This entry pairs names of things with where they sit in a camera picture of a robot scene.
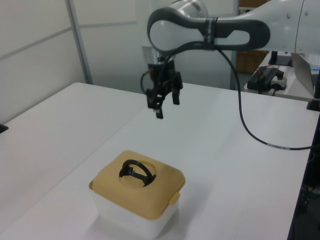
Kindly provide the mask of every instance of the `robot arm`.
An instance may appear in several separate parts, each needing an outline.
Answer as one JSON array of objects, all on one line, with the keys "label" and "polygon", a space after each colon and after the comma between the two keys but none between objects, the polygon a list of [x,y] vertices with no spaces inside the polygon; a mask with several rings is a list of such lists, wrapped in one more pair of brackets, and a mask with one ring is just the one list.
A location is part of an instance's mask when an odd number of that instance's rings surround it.
[{"label": "robot arm", "polygon": [[229,18],[208,17],[206,7],[199,0],[173,3],[136,0],[136,7],[144,57],[149,68],[154,69],[151,74],[154,88],[146,92],[148,106],[158,111],[160,118],[162,102],[168,93],[174,92],[173,102],[179,104],[180,74],[175,72],[173,57],[167,62],[164,59],[179,53],[177,50],[182,45],[197,42],[197,49],[212,51],[320,54],[318,0],[272,0],[244,15]]}]

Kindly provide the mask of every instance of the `electronic device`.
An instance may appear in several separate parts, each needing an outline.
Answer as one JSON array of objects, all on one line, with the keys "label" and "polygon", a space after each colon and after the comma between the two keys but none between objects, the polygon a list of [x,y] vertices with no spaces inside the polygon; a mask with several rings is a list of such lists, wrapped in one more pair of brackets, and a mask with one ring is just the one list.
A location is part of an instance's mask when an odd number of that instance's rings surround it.
[{"label": "electronic device", "polygon": [[258,91],[259,94],[271,88],[271,81],[276,76],[278,68],[261,66],[255,71],[247,83],[247,88]]},{"label": "electronic device", "polygon": [[318,81],[318,74],[312,74],[310,64],[299,53],[291,53],[296,78],[313,96]]},{"label": "electronic device", "polygon": [[320,54],[320,1],[272,0],[243,15],[208,17],[199,0],[136,0],[142,51],[153,88],[144,90],[148,107],[163,118],[172,93],[179,104],[182,79],[174,56],[186,50],[267,50]]}]

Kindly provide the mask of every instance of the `white plastic box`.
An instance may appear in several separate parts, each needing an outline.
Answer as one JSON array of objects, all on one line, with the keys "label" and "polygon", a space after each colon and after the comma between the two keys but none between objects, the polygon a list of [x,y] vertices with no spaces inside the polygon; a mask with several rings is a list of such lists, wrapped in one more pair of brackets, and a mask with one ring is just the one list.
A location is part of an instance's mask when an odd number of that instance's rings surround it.
[{"label": "white plastic box", "polygon": [[104,167],[89,188],[102,217],[155,238],[178,209],[185,181],[181,171],[127,150]]}]

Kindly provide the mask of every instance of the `desk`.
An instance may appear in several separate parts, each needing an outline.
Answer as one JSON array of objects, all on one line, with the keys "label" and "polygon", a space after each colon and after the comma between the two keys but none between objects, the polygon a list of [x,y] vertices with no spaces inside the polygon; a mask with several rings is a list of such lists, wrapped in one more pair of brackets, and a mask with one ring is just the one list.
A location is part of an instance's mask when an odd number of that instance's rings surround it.
[{"label": "desk", "polygon": [[[282,56],[291,56],[290,53],[278,53],[279,55]],[[269,52],[264,60],[261,62],[261,66],[267,66],[268,62],[271,57],[271,52]],[[279,90],[275,93],[276,97],[281,97],[281,98],[288,98],[288,99],[295,99],[295,100],[300,100],[300,101],[306,101],[310,102],[313,99],[313,96],[310,94],[310,92],[302,85],[302,83],[297,79],[295,70],[291,66],[280,66],[279,68],[281,71],[284,72],[284,77],[287,78],[286,82],[286,89],[285,90]],[[319,71],[312,70],[312,74],[317,74]],[[256,90],[251,90],[248,89],[247,83],[244,86],[244,92],[247,93],[255,93],[257,94],[258,91]],[[274,90],[271,89],[269,91],[264,91],[262,94],[263,95],[269,95],[272,96]]]},{"label": "desk", "polygon": [[[290,147],[312,143],[319,113],[306,110],[305,102],[246,92],[242,98],[244,119],[257,137]],[[88,188],[99,170],[133,150],[186,178],[179,211],[159,239],[286,240],[309,151],[275,149],[250,137],[236,91],[184,84],[180,100],[180,106],[164,102],[163,120],[145,107],[0,239],[141,239],[100,218]]]},{"label": "desk", "polygon": [[74,83],[0,134],[0,233],[146,105],[141,94]]}]

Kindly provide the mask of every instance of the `black handle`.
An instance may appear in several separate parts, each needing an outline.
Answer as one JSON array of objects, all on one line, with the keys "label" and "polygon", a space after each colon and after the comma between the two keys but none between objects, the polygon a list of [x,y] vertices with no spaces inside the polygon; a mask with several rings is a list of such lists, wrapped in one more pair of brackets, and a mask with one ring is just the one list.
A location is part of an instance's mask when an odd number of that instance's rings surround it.
[{"label": "black handle", "polygon": [[[141,175],[139,173],[136,173],[134,171],[134,168],[129,165],[138,166],[139,168],[141,168],[145,172],[146,176]],[[139,162],[137,160],[133,160],[133,159],[129,159],[123,163],[122,169],[119,173],[119,177],[122,178],[123,176],[132,176],[134,178],[142,180],[144,183],[143,187],[148,186],[156,178],[156,175],[152,175],[151,172],[149,171],[149,169],[145,165],[143,165],[141,162]]]}]

